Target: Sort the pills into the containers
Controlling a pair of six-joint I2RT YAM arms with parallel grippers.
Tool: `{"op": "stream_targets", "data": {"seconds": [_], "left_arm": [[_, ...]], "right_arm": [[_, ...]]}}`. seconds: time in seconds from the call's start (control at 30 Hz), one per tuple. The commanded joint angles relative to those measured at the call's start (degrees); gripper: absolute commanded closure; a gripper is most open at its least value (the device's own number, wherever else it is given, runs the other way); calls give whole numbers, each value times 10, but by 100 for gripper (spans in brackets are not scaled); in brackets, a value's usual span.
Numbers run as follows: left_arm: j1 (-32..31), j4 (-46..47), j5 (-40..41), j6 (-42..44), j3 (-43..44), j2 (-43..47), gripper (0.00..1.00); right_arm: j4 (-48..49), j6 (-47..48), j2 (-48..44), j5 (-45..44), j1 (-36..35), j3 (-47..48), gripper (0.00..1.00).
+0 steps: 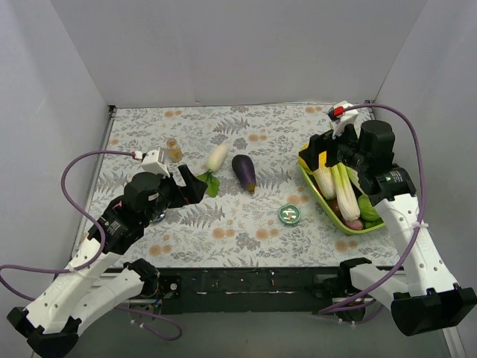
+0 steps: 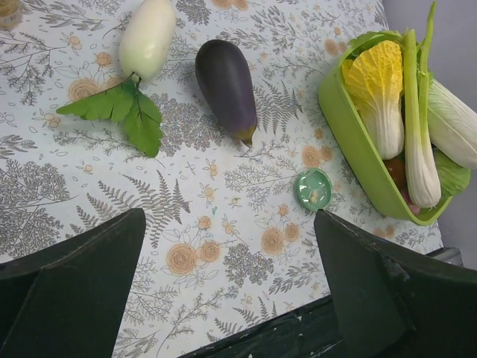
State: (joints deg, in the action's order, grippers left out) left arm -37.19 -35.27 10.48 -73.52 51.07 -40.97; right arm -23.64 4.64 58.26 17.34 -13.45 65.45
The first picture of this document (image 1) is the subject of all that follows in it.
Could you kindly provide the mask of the amber pill bottle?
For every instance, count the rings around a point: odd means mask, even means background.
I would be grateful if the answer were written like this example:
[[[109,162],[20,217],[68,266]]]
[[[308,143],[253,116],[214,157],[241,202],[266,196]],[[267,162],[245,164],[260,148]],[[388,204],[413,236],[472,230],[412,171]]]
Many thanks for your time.
[[[166,148],[168,156],[172,162],[178,163],[183,159],[183,152],[177,143],[177,140],[174,138],[169,138],[166,141]]]

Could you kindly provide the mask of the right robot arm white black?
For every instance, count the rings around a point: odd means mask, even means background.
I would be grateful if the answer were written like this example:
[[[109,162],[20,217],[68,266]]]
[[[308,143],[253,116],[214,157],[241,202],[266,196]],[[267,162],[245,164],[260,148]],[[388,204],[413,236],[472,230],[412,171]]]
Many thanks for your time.
[[[394,141],[386,122],[365,122],[360,131],[347,124],[337,136],[332,131],[311,136],[299,155],[311,170],[326,153],[328,166],[357,171],[361,189],[391,235],[406,281],[358,258],[340,264],[338,290],[350,297],[370,295],[391,311],[403,334],[413,336],[458,325],[476,306],[476,294],[461,287],[441,259],[421,218],[424,201],[407,171],[394,163]]]

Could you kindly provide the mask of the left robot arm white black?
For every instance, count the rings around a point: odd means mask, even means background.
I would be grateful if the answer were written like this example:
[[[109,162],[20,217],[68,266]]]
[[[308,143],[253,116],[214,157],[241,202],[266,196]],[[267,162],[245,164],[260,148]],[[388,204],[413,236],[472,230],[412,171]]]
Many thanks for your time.
[[[144,259],[125,263],[123,271],[103,286],[94,289],[92,285],[167,209],[200,203],[206,183],[185,165],[179,171],[184,186],[177,185],[172,175],[134,175],[52,284],[26,307],[8,313],[7,320],[36,354],[64,357],[88,326],[105,313],[128,298],[151,298],[159,291],[159,271]]]

